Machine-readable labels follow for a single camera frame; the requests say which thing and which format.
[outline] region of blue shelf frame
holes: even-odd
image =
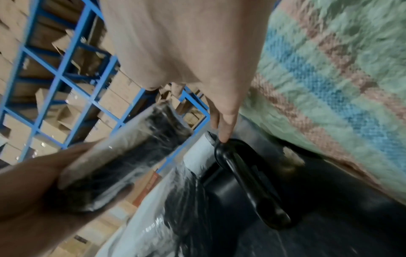
[[[129,113],[132,111],[134,106],[138,103],[139,100],[147,98],[147,105],[150,106],[154,103],[155,96],[146,94],[145,89],[142,89],[138,95],[135,97],[133,100],[132,104],[130,107],[127,109],[125,114],[121,117],[118,118],[111,114],[108,110],[106,110],[104,107],[102,107],[98,103],[98,94],[100,91],[106,87],[106,82],[109,79],[109,76],[115,73],[115,67],[118,65],[118,59],[116,56],[111,56],[108,52],[104,50],[97,49],[92,46],[85,45],[80,42],[80,39],[83,36],[86,36],[85,34],[88,33],[89,27],[92,25],[93,20],[96,16],[99,16],[101,19],[103,19],[102,12],[100,8],[98,7],[97,4],[95,4],[92,0],[83,0],[85,3],[84,9],[82,11],[82,14],[80,16],[79,21],[77,24],[72,24],[70,22],[67,22],[59,17],[56,17],[55,15],[49,14],[45,12],[44,10],[41,9],[41,3],[42,0],[33,0],[33,3],[31,5],[31,16],[29,17],[27,21],[27,26],[25,28],[25,36],[21,42],[19,51],[17,53],[16,59],[14,61],[14,66],[10,74],[10,79],[7,83],[7,88],[5,90],[3,99],[0,103],[0,124],[3,124],[4,116],[7,113],[8,115],[14,117],[18,121],[22,122],[23,124],[29,126],[31,128],[31,134],[30,137],[26,143],[26,146],[21,152],[21,155],[18,159],[18,162],[21,162],[25,159],[31,145],[31,141],[35,135],[42,135],[45,138],[49,139],[50,141],[54,142],[57,144],[59,147],[62,149],[66,149],[70,145],[73,144],[73,139],[75,138],[76,133],[82,126],[88,126],[88,125],[94,125],[94,121],[87,121],[85,122],[85,117],[91,108],[92,105],[96,106],[98,109],[106,113],[110,118],[115,120],[117,122],[117,125],[113,128],[112,133],[115,133],[120,127],[124,126],[125,119],[129,115]],[[71,39],[71,43],[68,47],[68,49],[65,52],[65,55],[62,58],[62,61],[59,65],[58,68],[55,68],[51,66],[49,63],[47,63],[43,58],[40,57],[40,55],[49,55],[49,56],[60,56],[59,53],[55,53],[52,51],[48,50],[42,50],[38,49],[35,47],[29,46],[28,42],[32,36],[33,33],[33,28],[35,26],[35,23],[37,22],[38,16],[46,16],[49,19],[52,19],[56,22],[59,22],[68,28],[74,29],[74,36]],[[106,59],[104,61],[104,64],[101,65],[100,69],[100,75],[99,76],[93,76],[93,77],[87,77],[87,76],[79,76],[75,74],[69,74],[68,73],[68,68],[72,59],[72,56],[75,52],[75,50],[78,47],[84,47],[87,50],[90,51],[97,51],[100,53],[103,53],[106,55]],[[53,80],[40,80],[40,79],[34,79],[34,78],[21,78],[18,77],[18,74],[20,72],[20,69],[23,65],[23,62],[26,57],[31,57],[38,63],[40,63],[43,67],[45,67],[47,70],[49,70],[55,78]],[[95,89],[91,95],[89,95],[87,92],[82,90],[75,82],[72,81],[72,79],[81,79],[81,80],[88,80],[88,81],[97,81],[95,85]],[[44,100],[44,104],[42,109],[39,111],[39,114],[35,121],[32,121],[30,119],[27,119],[25,116],[21,115],[20,113],[14,111],[12,107],[16,107],[15,104],[10,103],[11,96],[13,95],[14,91],[14,85],[17,82],[25,82],[25,83],[46,83],[46,82],[51,82],[51,86],[49,88],[49,92],[47,97]],[[48,109],[51,105],[54,104],[61,104],[60,101],[53,101],[52,99],[54,98],[55,94],[58,92],[60,89],[62,83],[65,83],[72,89],[74,89],[76,92],[78,92],[82,97],[84,97],[88,102],[86,106],[84,107],[78,121],[74,125],[74,127],[71,130],[71,133],[67,137],[64,143],[60,143],[56,141],[54,138],[48,136],[47,134],[43,133],[40,128],[41,124],[43,122],[43,119],[48,112]],[[187,99],[190,101],[199,111],[203,113],[205,118],[201,121],[201,123],[196,127],[195,129],[195,134],[198,133],[199,130],[201,130],[209,121],[209,113],[208,113],[208,107],[201,101],[199,97],[197,97],[195,94],[193,94],[188,88],[185,88],[185,90],[182,92],[181,97],[179,98],[181,101],[184,99]],[[32,107],[30,105],[32,104],[18,104],[21,106],[25,107]],[[169,156],[165,162],[165,164],[158,170],[158,173],[169,163],[171,162],[174,157],[184,148],[185,145],[187,145],[188,141],[185,142],[181,147],[179,147],[171,156]]]

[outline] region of plastic-wrapped package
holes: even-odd
[[[203,185],[184,164],[144,199],[111,257],[208,257],[212,245]]]
[[[62,171],[49,194],[51,204],[74,212],[98,210],[192,134],[168,102],[155,104]]]

